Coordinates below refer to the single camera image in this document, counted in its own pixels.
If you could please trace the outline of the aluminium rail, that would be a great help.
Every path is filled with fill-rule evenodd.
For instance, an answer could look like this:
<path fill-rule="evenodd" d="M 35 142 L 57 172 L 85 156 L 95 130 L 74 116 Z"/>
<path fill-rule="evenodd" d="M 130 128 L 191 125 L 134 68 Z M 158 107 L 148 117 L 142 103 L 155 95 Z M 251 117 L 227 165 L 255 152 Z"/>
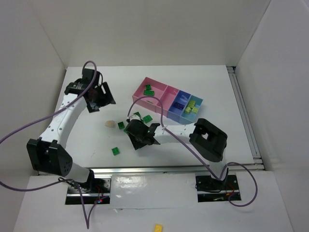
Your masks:
<path fill-rule="evenodd" d="M 247 164 L 248 170 L 263 171 L 261 163 Z M 180 173 L 180 172 L 207 172 L 204 166 L 173 166 L 173 167 L 136 167 L 136 168 L 93 168 L 95 174 L 140 174 L 140 173 Z M 229 166 L 229 171 L 245 171 L 239 165 Z"/>
<path fill-rule="evenodd" d="M 240 90 L 240 85 L 239 82 L 237 80 L 237 76 L 235 74 L 235 69 L 236 67 L 233 66 L 227 66 L 227 73 L 232 85 L 232 89 L 236 98 L 236 102 L 239 108 L 239 112 L 240 112 L 240 116 L 241 116 L 241 120 L 246 132 L 246 136 L 249 142 L 249 147 L 251 150 L 251 154 L 253 157 L 253 163 L 255 166 L 261 166 L 261 168 L 256 168 L 256 169 L 262 169 L 264 170 L 264 164 L 263 164 L 263 160 L 262 157 L 260 155 L 260 151 L 257 145 L 257 141 L 253 132 L 253 128 L 249 119 L 249 115 L 245 106 L 245 102 Z"/>

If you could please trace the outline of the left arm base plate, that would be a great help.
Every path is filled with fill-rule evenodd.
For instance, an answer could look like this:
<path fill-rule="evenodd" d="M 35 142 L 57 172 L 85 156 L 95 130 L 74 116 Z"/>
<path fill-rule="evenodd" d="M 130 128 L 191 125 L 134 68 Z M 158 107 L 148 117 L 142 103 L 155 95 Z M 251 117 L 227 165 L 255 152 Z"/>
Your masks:
<path fill-rule="evenodd" d="M 110 204 L 111 177 L 98 178 L 91 189 L 81 188 L 85 205 L 91 205 L 94 202 L 97 204 Z M 67 188 L 65 205 L 81 205 L 80 193 L 73 184 Z"/>

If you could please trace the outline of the long yellow-green lego brick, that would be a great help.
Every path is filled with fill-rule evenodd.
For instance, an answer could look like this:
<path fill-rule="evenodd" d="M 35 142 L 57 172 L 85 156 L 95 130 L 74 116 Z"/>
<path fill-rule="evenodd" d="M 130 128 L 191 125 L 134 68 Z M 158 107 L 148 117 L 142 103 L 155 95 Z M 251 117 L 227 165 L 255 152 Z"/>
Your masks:
<path fill-rule="evenodd" d="M 191 112 L 191 107 L 190 106 L 187 106 L 185 111 L 184 111 L 186 114 L 189 114 Z"/>

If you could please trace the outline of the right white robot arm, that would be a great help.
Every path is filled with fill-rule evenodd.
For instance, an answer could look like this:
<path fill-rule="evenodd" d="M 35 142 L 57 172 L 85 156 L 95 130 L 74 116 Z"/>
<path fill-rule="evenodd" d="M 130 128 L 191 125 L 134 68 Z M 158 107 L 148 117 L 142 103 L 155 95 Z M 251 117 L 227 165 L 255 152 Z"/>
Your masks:
<path fill-rule="evenodd" d="M 130 119 L 125 128 L 135 150 L 147 145 L 161 145 L 179 142 L 188 148 L 192 145 L 194 154 L 202 164 L 209 162 L 211 178 L 224 183 L 228 168 L 225 162 L 227 134 L 208 120 L 200 118 L 196 123 L 162 126 L 153 123 L 146 126 L 140 119 Z"/>

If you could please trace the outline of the beige lego brick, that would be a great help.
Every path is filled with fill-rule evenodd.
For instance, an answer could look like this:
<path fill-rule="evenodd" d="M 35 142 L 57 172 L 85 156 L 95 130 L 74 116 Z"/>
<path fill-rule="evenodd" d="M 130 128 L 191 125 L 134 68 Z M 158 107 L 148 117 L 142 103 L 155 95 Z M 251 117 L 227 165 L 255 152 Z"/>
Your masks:
<path fill-rule="evenodd" d="M 109 128 L 114 128 L 115 122 L 113 120 L 108 120 L 108 121 L 106 121 L 105 126 L 109 127 Z"/>

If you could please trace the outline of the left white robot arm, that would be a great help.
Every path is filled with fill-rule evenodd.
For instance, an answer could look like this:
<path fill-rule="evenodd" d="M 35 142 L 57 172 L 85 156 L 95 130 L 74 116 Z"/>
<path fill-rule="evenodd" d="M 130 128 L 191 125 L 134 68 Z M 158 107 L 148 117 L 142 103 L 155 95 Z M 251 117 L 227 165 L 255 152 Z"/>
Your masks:
<path fill-rule="evenodd" d="M 98 112 L 101 107 L 115 104 L 107 82 L 99 71 L 84 68 L 82 77 L 71 82 L 65 89 L 60 113 L 38 139 L 30 139 L 27 151 L 32 168 L 38 172 L 54 174 L 77 182 L 91 190 L 101 181 L 94 172 L 75 164 L 66 151 L 66 144 L 75 122 L 84 109 Z"/>

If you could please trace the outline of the yellow lego brick foreground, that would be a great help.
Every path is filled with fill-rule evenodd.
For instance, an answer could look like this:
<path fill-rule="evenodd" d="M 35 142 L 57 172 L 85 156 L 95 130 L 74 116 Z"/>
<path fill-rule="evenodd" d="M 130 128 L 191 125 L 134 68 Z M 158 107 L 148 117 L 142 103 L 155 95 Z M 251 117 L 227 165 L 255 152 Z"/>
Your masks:
<path fill-rule="evenodd" d="M 154 232 L 162 232 L 162 231 L 163 231 L 163 226 L 160 224 L 155 224 Z"/>

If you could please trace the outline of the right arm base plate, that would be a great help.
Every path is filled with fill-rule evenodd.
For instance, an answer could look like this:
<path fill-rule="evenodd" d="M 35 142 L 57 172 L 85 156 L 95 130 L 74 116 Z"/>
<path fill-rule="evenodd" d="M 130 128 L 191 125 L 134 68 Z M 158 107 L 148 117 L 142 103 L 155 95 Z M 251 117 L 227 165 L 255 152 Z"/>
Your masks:
<path fill-rule="evenodd" d="M 241 195 L 236 175 L 228 175 L 227 180 L 222 184 L 211 178 L 210 175 L 196 176 L 195 188 L 197 190 L 197 201 L 203 202 L 223 202 L 240 201 Z"/>

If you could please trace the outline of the pink and blue sorting tray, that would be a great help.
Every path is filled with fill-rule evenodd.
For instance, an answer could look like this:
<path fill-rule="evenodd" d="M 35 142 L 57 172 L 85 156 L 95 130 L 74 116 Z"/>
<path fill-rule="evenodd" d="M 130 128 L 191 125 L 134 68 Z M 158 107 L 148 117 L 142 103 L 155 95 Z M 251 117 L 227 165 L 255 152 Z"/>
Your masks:
<path fill-rule="evenodd" d="M 143 92 L 146 90 L 145 85 L 151 85 L 151 90 L 154 91 L 154 96 L 144 96 Z M 152 78 L 145 77 L 140 86 L 132 95 L 132 99 L 143 97 L 143 99 L 137 102 L 137 105 L 142 106 L 155 113 L 161 113 L 163 110 L 163 115 L 175 122 L 180 124 L 191 124 L 197 121 L 197 114 L 190 112 L 186 114 L 184 111 L 188 106 L 190 100 L 195 101 L 195 106 L 198 110 L 202 106 L 203 100 L 193 94 L 187 93 L 178 88 L 169 86 L 162 82 L 156 81 Z M 183 110 L 176 109 L 173 105 L 175 102 L 184 105 Z"/>

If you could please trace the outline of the aluminium rail right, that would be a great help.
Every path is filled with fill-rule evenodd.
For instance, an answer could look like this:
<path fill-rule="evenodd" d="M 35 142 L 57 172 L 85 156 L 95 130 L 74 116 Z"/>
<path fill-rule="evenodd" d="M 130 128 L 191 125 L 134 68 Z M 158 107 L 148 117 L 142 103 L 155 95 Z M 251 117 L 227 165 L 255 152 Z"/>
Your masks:
<path fill-rule="evenodd" d="M 239 82 L 237 80 L 237 76 L 235 74 L 235 69 L 236 67 L 233 66 L 227 66 L 227 73 L 232 85 L 232 89 L 236 98 L 236 102 L 239 108 L 239 112 L 240 112 L 240 116 L 241 116 L 241 120 L 246 132 L 246 136 L 249 142 L 249 147 L 251 150 L 251 154 L 253 157 L 253 163 L 255 166 L 261 166 L 261 168 L 256 168 L 256 169 L 262 169 L 264 170 L 264 164 L 263 164 L 263 160 L 262 157 L 260 155 L 260 151 L 257 145 L 257 141 L 253 132 L 253 128 L 249 119 L 249 115 L 245 106 L 245 102 L 240 90 L 240 85 Z"/>

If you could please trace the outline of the aluminium rail front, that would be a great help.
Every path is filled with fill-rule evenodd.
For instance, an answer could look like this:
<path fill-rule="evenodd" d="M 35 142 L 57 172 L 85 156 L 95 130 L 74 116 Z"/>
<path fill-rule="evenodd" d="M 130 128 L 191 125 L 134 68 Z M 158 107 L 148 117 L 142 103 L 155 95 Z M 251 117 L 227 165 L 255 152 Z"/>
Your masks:
<path fill-rule="evenodd" d="M 261 163 L 247 164 L 248 170 L 263 171 Z M 204 166 L 173 166 L 173 167 L 136 167 L 136 168 L 93 168 L 95 174 L 140 174 L 140 173 L 180 173 L 180 172 L 207 172 Z M 239 165 L 229 166 L 229 171 L 245 171 Z"/>

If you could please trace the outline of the small yellow-green lego brick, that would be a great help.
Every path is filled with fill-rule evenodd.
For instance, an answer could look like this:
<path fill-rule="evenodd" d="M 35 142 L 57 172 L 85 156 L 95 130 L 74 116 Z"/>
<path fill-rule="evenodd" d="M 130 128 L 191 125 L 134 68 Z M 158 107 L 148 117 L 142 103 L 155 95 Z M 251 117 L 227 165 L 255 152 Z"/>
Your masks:
<path fill-rule="evenodd" d="M 197 107 L 193 107 L 191 109 L 191 112 L 194 113 L 194 114 L 197 114 L 198 113 L 198 108 Z"/>

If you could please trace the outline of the dark blue lego brick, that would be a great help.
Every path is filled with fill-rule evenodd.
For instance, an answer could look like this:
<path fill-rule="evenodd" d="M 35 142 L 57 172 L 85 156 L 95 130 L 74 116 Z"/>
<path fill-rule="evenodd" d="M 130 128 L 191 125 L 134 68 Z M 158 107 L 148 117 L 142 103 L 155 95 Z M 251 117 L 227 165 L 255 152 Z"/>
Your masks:
<path fill-rule="evenodd" d="M 181 104 L 181 103 L 178 103 L 178 102 L 175 102 L 174 105 L 173 105 L 176 109 L 179 109 L 179 110 L 183 110 L 184 108 L 184 105 Z"/>

